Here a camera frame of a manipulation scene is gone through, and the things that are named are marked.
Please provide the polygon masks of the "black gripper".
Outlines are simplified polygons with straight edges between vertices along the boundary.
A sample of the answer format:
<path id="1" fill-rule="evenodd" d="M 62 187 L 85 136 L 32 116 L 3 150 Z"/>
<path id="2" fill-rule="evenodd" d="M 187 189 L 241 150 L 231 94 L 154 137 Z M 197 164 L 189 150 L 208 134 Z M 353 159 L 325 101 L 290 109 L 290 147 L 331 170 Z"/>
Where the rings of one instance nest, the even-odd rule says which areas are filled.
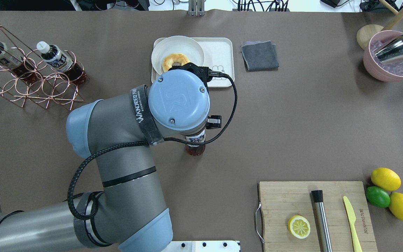
<path id="1" fill-rule="evenodd" d="M 218 129 L 222 127 L 222 116 L 211 115 L 207 117 L 207 129 Z"/>

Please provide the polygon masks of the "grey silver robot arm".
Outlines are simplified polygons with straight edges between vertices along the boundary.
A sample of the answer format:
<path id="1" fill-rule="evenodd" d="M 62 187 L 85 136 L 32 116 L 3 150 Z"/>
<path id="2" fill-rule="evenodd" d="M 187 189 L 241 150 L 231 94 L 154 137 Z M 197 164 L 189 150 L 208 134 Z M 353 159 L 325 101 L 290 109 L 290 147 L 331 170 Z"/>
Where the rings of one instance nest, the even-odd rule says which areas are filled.
<path id="1" fill-rule="evenodd" d="M 191 63 L 172 67 L 150 88 L 72 111 L 66 133 L 84 158 L 64 202 L 35 211 L 0 209 L 0 252 L 62 252 L 119 244 L 122 252 L 160 252 L 172 241 L 169 208 L 150 147 L 219 128 L 208 116 L 207 83 L 225 73 Z"/>

